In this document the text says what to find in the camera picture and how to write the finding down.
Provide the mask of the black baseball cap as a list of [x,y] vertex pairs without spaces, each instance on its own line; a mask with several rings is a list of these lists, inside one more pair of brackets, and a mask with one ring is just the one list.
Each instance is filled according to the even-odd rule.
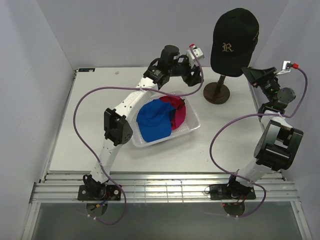
[[241,76],[251,61],[259,30],[258,20],[247,9],[235,8],[221,15],[212,35],[211,69],[223,76]]

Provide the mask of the blue baseball cap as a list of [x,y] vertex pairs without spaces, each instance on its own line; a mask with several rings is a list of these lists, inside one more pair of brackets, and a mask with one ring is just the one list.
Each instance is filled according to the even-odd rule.
[[175,113],[176,109],[170,103],[160,99],[146,103],[136,118],[142,138],[149,143],[170,136]]

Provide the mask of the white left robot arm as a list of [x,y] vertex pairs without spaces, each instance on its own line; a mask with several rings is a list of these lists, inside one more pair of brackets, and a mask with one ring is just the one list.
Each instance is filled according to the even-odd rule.
[[130,122],[143,104],[154,93],[160,93],[171,77],[181,77],[189,86],[204,82],[200,59],[202,50],[192,44],[186,54],[181,55],[178,47],[166,45],[159,58],[154,59],[143,73],[137,87],[117,106],[107,108],[103,113],[104,140],[100,154],[95,153],[97,163],[90,174],[83,176],[86,191],[100,200],[107,194],[110,170],[120,148],[133,136]]

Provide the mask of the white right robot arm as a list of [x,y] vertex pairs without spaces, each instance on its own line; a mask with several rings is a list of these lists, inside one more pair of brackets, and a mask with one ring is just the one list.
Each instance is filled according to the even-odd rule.
[[287,170],[303,138],[303,132],[289,125],[282,116],[296,94],[289,87],[280,87],[276,68],[243,67],[241,70],[252,87],[262,90],[268,102],[258,110],[264,132],[254,150],[254,159],[232,175],[226,185],[226,194],[232,199],[251,194],[254,183],[265,174]]

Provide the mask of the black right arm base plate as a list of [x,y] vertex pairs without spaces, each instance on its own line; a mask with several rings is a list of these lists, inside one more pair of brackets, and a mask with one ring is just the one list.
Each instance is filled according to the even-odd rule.
[[253,187],[231,186],[230,184],[211,184],[204,190],[211,200],[255,200],[256,193]]

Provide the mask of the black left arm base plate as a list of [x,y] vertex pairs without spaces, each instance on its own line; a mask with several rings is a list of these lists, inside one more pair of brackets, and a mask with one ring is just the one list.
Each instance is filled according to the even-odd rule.
[[78,190],[78,201],[120,201],[122,193],[120,189],[115,185],[107,185],[102,188],[98,195],[94,195],[87,190],[85,185],[81,185]]

